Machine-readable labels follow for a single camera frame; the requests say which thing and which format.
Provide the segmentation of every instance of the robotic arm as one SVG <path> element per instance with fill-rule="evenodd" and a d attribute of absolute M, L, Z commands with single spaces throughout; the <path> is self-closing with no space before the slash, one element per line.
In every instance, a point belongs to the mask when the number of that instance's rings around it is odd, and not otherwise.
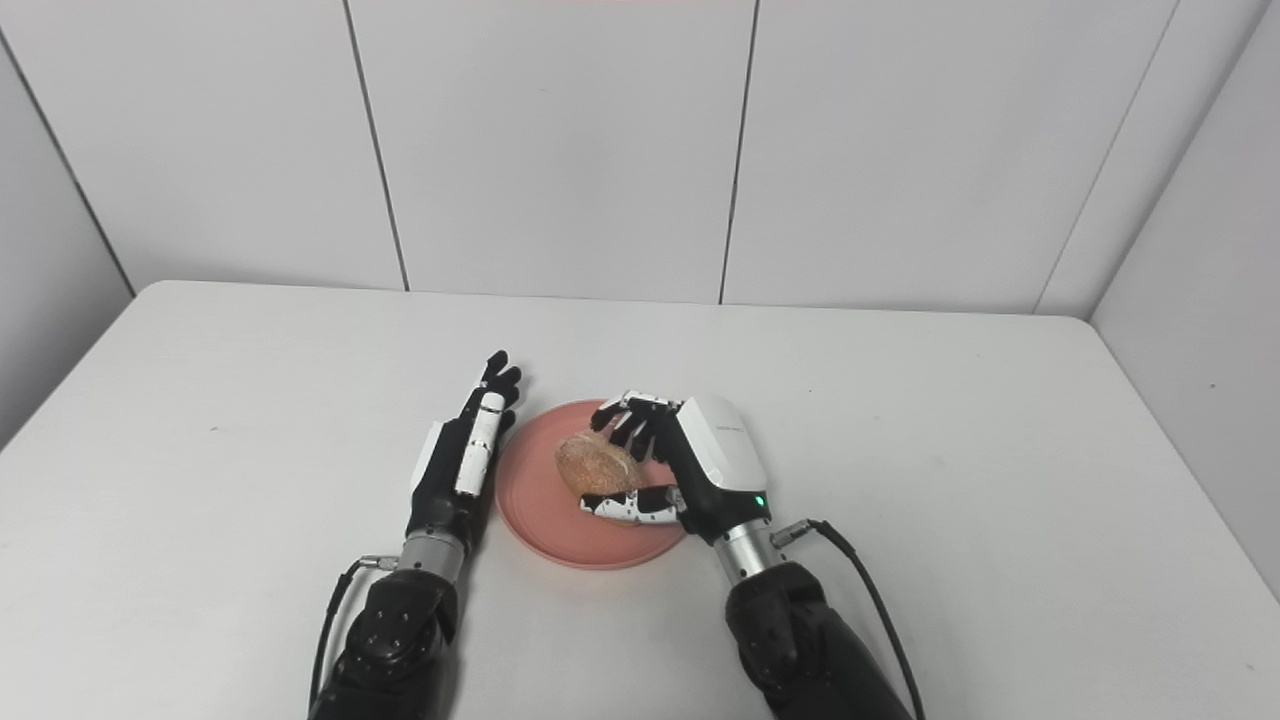
<path fill-rule="evenodd" d="M 339 579 L 321 633 L 308 720 L 429 720 L 439 706 L 445 653 L 458 632 L 454 583 L 488 518 L 485 479 L 498 439 L 515 423 L 520 369 L 507 354 L 489 359 L 457 418 L 433 425 L 415 469 L 419 479 L 399 557 L 366 556 Z M 369 588 L 365 609 L 323 691 L 328 628 L 361 564 L 393 569 Z"/>
<path fill-rule="evenodd" d="M 824 536 L 829 532 L 869 580 L 865 568 L 829 525 L 803 520 L 773 532 L 763 465 L 727 400 L 695 396 L 673 402 L 627 392 L 600 406 L 591 429 L 607 432 L 611 442 L 628 448 L 636 460 L 652 446 L 653 457 L 671 466 L 677 484 L 586 496 L 580 507 L 641 523 L 669 521 L 675 515 L 689 533 L 716 548 L 732 584 L 724 620 L 737 641 L 742 667 L 776 717 L 910 720 L 865 644 L 827 605 L 818 579 L 786 560 L 781 548 L 810 528 Z M 873 584 L 868 588 L 899 660 L 905 661 L 878 592 Z M 924 720 L 905 662 L 902 669 L 916 720 Z"/>

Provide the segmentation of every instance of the silver cylindrical wrist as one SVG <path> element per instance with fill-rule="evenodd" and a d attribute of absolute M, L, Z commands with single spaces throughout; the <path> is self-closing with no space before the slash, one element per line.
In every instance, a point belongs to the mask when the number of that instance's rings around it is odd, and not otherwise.
<path fill-rule="evenodd" d="M 444 530 L 431 528 L 413 530 L 404 538 L 404 547 L 396 566 L 399 570 L 424 570 L 452 584 L 457 583 L 465 559 L 462 541 Z"/>
<path fill-rule="evenodd" d="M 724 574 L 733 584 L 782 562 L 778 548 L 769 542 L 769 527 L 764 520 L 742 523 L 713 544 Z"/>

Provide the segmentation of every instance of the white table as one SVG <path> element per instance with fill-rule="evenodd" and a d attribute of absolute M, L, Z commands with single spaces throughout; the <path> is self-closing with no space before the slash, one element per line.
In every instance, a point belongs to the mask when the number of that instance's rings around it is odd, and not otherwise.
<path fill-rule="evenodd" d="M 1280 716 L 1280 606 L 1080 322 L 205 283 L 148 288 L 0 455 L 0 715 L 301 717 L 334 577 L 398 550 L 497 347 L 525 418 L 732 398 L 933 720 Z M 897 682 L 847 562 L 790 552 Z M 475 560 L 454 719 L 768 717 L 700 541 L 588 573 L 494 516 Z"/>

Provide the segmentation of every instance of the white wall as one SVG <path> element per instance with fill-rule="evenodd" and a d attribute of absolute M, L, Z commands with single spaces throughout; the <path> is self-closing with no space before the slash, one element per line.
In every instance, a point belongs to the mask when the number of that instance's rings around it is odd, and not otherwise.
<path fill-rule="evenodd" d="M 1266 3 L 0 0 L 0 27 L 140 287 L 401 287 L 402 246 L 417 290 L 1085 316 Z"/>
<path fill-rule="evenodd" d="M 1088 318 L 1270 0 L 1181 0 L 1036 311 Z"/>
<path fill-rule="evenodd" d="M 1148 63 L 1201 68 L 1134 118 L 1171 163 L 1257 4 L 763 0 L 724 300 L 1033 311 Z M 1115 259 L 1079 265 L 1062 310 Z"/>
<path fill-rule="evenodd" d="M 1093 318 L 1280 591 L 1280 6 Z"/>
<path fill-rule="evenodd" d="M 415 290 L 716 302 L 754 0 L 355 0 Z"/>
<path fill-rule="evenodd" d="M 0 446 L 129 301 L 0 50 Z"/>
<path fill-rule="evenodd" d="M 399 288 L 337 0 L 0 0 L 138 290 L 168 278 Z"/>

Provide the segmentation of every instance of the pink plate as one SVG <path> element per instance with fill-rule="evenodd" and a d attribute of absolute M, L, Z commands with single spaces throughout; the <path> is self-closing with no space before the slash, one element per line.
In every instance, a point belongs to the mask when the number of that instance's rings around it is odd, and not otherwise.
<path fill-rule="evenodd" d="M 671 550 L 685 530 L 673 525 L 621 527 L 577 509 L 556 470 L 556 448 L 588 429 L 603 400 L 553 407 L 525 423 L 498 460 L 498 512 L 516 537 L 538 555 L 571 568 L 617 570 Z M 676 483 L 666 465 L 648 460 L 640 474 L 650 486 Z"/>

